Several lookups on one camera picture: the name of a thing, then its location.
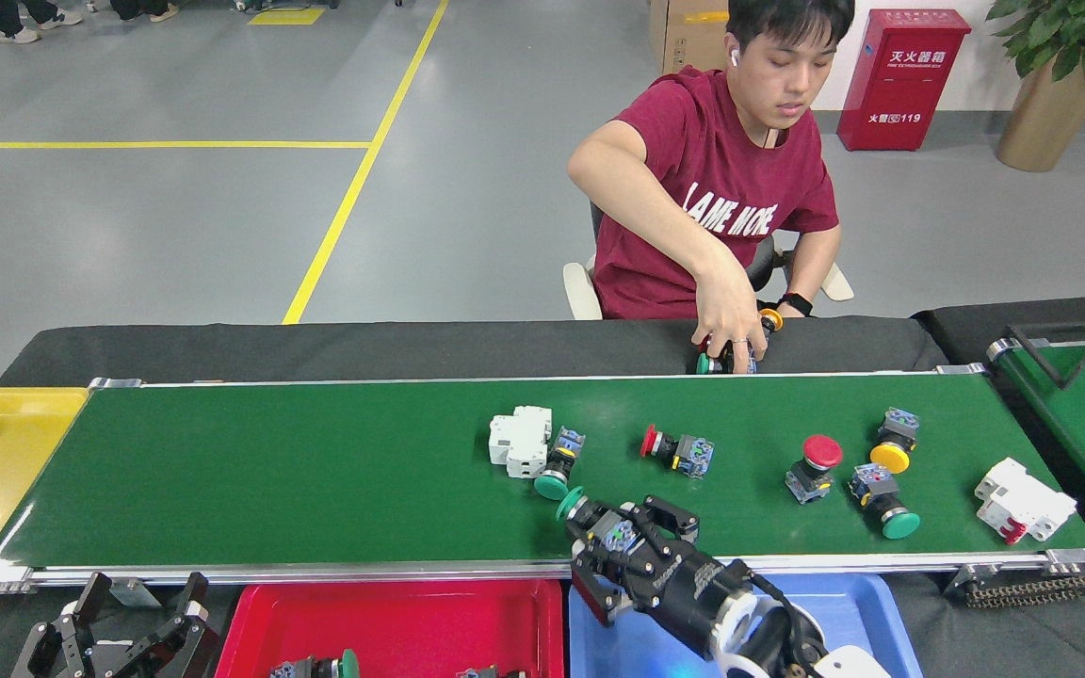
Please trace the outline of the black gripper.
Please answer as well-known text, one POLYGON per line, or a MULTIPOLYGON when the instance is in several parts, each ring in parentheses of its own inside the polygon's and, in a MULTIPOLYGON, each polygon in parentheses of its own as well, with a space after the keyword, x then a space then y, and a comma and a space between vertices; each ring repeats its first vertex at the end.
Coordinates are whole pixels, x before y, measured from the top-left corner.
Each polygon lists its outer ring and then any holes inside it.
POLYGON ((646 497, 633 507, 631 521, 637 543, 610 549, 601 541, 572 543, 574 587, 603 627, 614 625, 634 604, 709 658, 718 645, 715 627, 731 619, 723 632, 731 639, 739 626, 737 606, 753 596, 744 563, 737 559, 723 566, 698 551, 698 516, 667 499, 646 497), (631 557, 651 559, 642 568, 627 570, 631 557))

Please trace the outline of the person's right hand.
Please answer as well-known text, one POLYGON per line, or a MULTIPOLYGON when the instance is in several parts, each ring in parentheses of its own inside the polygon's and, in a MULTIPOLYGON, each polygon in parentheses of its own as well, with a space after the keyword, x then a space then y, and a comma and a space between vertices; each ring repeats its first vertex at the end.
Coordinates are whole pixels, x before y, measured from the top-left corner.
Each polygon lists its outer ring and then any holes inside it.
POLYGON ((753 357, 765 356, 768 340, 745 270, 737 265, 709 267, 694 282, 697 327, 690 342, 714 359, 731 351, 735 373, 752 373, 753 357))

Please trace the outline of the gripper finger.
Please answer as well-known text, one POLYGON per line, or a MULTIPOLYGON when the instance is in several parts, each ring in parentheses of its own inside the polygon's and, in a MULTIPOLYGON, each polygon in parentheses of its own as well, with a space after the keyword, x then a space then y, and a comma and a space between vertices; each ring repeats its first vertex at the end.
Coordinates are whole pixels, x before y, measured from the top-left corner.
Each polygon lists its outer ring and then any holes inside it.
POLYGON ((202 604, 207 589, 205 575, 190 574, 173 617, 129 649, 129 677, 202 677, 219 645, 202 604))
POLYGON ((91 624, 98 619, 111 585, 107 575, 95 573, 55 621, 36 623, 12 667, 13 677, 98 677, 91 658, 95 645, 91 624))

